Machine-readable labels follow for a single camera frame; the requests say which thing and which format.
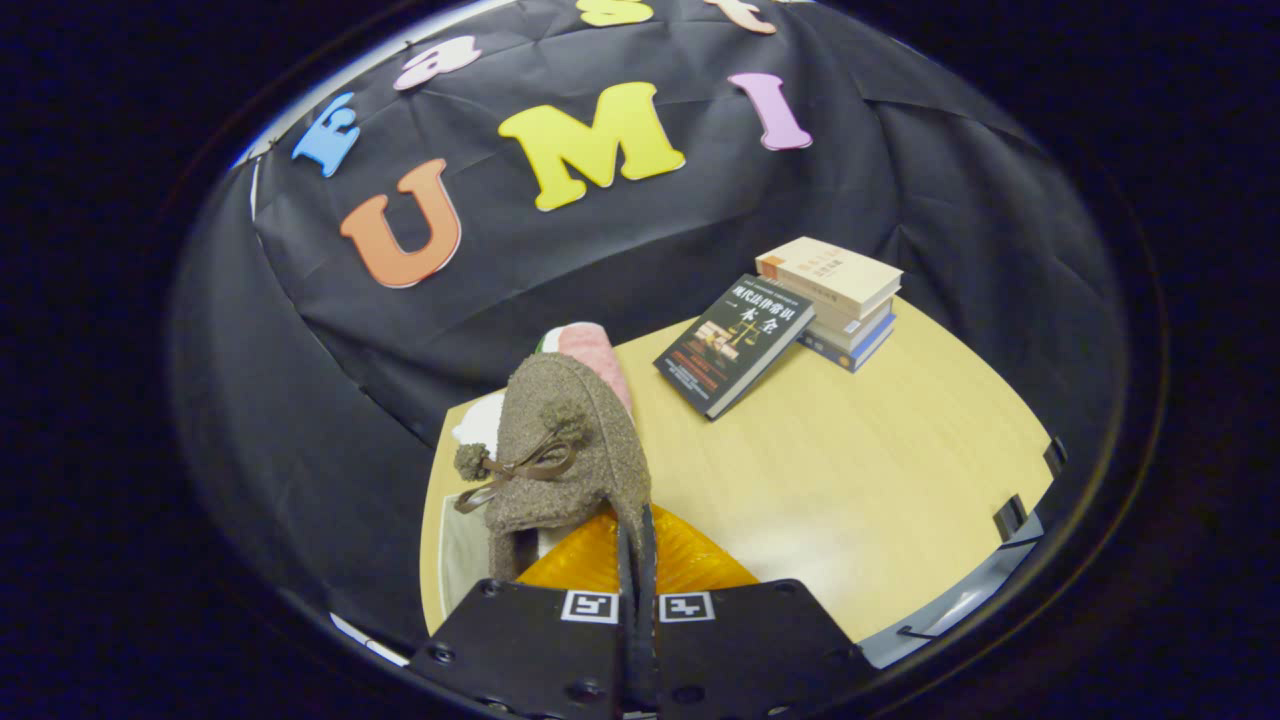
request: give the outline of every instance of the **table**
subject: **table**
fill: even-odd
[[[653,502],[684,518],[762,582],[799,579],[854,642],[918,610],[1000,544],[992,516],[1032,509],[1051,482],[1048,433],[995,370],[902,299],[892,336],[850,374],[799,343],[714,423],[653,360],[692,322],[617,347],[631,387]],[[422,611],[434,633],[445,415],[422,520]]]

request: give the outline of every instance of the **black book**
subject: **black book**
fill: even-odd
[[[714,420],[813,319],[813,301],[742,275],[654,360],[699,413]]]

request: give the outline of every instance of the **foam letter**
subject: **foam letter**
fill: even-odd
[[[653,17],[653,8],[640,0],[577,0],[582,22],[595,27],[643,23]]]
[[[334,97],[324,113],[316,118],[316,122],[311,123],[302,140],[293,146],[293,155],[289,159],[296,160],[298,155],[306,155],[320,163],[320,174],[333,176],[338,165],[342,164],[342,159],[347,156],[347,151],[360,137],[360,128],[338,132],[356,122],[356,111],[351,108],[343,108],[353,95],[353,92],[344,92]]]
[[[728,81],[746,91],[755,105],[755,114],[764,126],[760,145],[769,150],[796,150],[813,145],[813,136],[796,124],[786,97],[782,97],[782,79],[764,73],[739,73]]]
[[[387,209],[385,195],[375,195],[361,202],[342,222],[339,232],[356,241],[356,251],[379,283],[387,287],[412,287],[443,268],[457,251],[462,240],[462,224],[458,223],[458,214],[440,181],[443,172],[444,160],[422,163],[406,173],[396,186],[401,192],[413,193],[431,232],[426,246],[416,252],[404,252],[396,242],[383,215]]]
[[[480,51],[476,50],[476,38],[471,35],[445,40],[425,53],[413,56],[401,68],[404,72],[396,78],[392,87],[396,90],[408,90],[442,73],[452,73],[458,68],[470,65]]]
[[[622,177],[643,179],[685,165],[685,155],[671,146],[662,129],[648,82],[625,82],[608,87],[595,105],[595,120],[588,127],[563,111],[539,105],[516,113],[498,126],[498,135],[520,141],[538,178],[539,210],[554,210],[586,195],[586,183],[568,177],[566,163],[600,187],[613,184],[618,146],[626,161]]]
[[[740,28],[749,29],[751,32],[758,32],[760,35],[773,35],[778,32],[778,28],[773,27],[773,23],[767,23],[751,13],[759,13],[760,9],[755,5],[748,5],[742,0],[703,0],[708,5],[716,5],[721,9],[728,19],[733,20]]]

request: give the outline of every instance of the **pom-pom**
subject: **pom-pom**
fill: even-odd
[[[586,413],[572,400],[558,397],[548,402],[540,418],[547,430],[564,442],[581,447],[591,439],[591,425],[586,421]]]
[[[489,469],[484,466],[486,457],[489,448],[483,442],[467,443],[453,456],[453,466],[463,480],[483,480],[489,477]]]

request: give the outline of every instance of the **pink letter i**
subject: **pink letter i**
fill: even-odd
[[[797,150],[813,145],[813,136],[796,124],[786,97],[782,97],[782,79],[765,73],[739,73],[728,81],[746,91],[760,117],[764,135],[760,145],[769,150]]]

